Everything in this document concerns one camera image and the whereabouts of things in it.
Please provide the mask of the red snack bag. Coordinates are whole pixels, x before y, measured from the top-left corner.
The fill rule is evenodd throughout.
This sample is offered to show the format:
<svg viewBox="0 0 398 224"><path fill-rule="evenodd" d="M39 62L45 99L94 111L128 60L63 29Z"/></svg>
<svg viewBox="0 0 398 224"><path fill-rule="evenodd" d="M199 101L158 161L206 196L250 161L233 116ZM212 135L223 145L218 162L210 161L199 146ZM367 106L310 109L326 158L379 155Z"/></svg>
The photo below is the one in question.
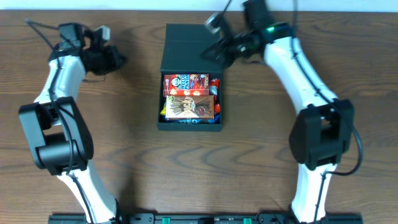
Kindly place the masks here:
<svg viewBox="0 0 398 224"><path fill-rule="evenodd" d="M214 110L215 114L219 114L221 111L221 106L218 101L218 90L220 87L220 80L219 79L212 79L209 81L209 92L213 95L214 98Z"/></svg>

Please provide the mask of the dark green box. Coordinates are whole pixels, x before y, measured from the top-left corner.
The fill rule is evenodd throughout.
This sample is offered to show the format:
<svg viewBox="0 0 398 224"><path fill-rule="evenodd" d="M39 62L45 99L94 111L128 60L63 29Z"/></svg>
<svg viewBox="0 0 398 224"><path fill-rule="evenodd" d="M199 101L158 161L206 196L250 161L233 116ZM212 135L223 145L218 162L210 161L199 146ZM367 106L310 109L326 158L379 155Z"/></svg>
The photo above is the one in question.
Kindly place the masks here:
<svg viewBox="0 0 398 224"><path fill-rule="evenodd" d="M219 35L212 35L201 24L167 24L164 52L160 66L160 90L157 127L160 131L208 131L220 132L223 127L223 69L221 65L207 61L201 53L217 42ZM217 100L221 106L218 120L211 124L194 124L192 122L171 123L160 115L166 101L163 96L164 76L184 73L208 73L210 80L218 79Z"/></svg>

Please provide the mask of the yellow snack bag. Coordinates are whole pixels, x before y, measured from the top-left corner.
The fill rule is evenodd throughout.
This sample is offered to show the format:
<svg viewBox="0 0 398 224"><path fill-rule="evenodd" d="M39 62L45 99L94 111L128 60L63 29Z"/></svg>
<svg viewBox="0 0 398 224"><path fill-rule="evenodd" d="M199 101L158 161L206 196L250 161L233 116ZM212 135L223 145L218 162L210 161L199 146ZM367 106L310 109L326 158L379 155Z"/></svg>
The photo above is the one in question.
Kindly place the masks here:
<svg viewBox="0 0 398 224"><path fill-rule="evenodd" d="M167 106L164 104L163 108L160 111L160 115L165 116L167 114Z"/></svg>

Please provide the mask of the red Hello Panda box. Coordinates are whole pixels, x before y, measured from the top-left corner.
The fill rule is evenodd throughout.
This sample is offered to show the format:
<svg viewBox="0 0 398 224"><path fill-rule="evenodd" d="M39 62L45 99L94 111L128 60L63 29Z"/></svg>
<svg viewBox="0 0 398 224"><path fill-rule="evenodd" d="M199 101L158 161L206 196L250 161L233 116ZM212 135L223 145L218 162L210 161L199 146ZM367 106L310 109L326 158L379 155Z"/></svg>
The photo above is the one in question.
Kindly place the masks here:
<svg viewBox="0 0 398 224"><path fill-rule="evenodd" d="M209 95L209 74L173 74L164 76L164 96Z"/></svg>

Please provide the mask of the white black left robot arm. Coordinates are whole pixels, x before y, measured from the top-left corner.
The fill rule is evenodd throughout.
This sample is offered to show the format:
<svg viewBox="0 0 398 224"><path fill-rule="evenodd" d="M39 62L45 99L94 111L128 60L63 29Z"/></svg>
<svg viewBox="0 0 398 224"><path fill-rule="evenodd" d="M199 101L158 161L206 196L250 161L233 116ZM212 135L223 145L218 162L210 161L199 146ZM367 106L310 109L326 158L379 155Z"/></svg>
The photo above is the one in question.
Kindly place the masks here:
<svg viewBox="0 0 398 224"><path fill-rule="evenodd" d="M40 95L19 109L34 164L61 180L85 213L80 218L54 215L49 218L51 222L130 222L95 169L93 139L76 105L87 73L106 75L125 61L112 45L56 48L49 58L50 71Z"/></svg>

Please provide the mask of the blue Oreo packet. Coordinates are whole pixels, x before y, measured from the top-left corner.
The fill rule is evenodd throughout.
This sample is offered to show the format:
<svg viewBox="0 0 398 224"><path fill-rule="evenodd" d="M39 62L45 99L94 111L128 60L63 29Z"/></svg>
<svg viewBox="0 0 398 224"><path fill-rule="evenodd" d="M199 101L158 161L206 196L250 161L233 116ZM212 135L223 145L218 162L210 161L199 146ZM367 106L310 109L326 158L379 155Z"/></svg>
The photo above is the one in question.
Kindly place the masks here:
<svg viewBox="0 0 398 224"><path fill-rule="evenodd" d="M165 115L162 115L161 118L166 123L178 123L178 124L215 124L220 120L220 115L216 115L213 119L177 119L177 118L167 118Z"/></svg>

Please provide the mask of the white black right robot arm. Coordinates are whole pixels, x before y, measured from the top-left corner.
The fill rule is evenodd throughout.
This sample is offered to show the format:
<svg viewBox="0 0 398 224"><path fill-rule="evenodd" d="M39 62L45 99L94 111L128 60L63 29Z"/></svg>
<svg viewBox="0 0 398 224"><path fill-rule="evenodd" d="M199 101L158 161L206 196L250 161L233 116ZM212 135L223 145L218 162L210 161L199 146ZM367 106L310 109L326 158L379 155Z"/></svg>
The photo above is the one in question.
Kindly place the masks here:
<svg viewBox="0 0 398 224"><path fill-rule="evenodd" d="M353 125L353 104L339 99L318 76L301 48L296 21L275 21L264 1L245 1L243 8L248 31L242 34L233 33L224 12L208 18L205 27L222 36L201 56L228 67L237 58L261 54L290 96L297 115L289 135L289 147L298 164L294 199L287 212L261 211L255 221L361 223L359 215L328 214L325 210L330 180L339 175L337 166L351 140L359 139Z"/></svg>

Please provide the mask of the brown Pocky box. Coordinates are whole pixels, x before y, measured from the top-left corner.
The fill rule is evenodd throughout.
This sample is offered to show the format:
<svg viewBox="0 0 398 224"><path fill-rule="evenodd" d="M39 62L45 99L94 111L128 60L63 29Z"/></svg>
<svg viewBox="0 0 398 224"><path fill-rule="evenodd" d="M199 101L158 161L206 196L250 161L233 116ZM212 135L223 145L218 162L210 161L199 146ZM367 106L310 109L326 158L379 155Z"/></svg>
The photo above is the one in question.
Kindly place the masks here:
<svg viewBox="0 0 398 224"><path fill-rule="evenodd" d="M165 103L167 119L213 119L215 116L214 97L168 96Z"/></svg>

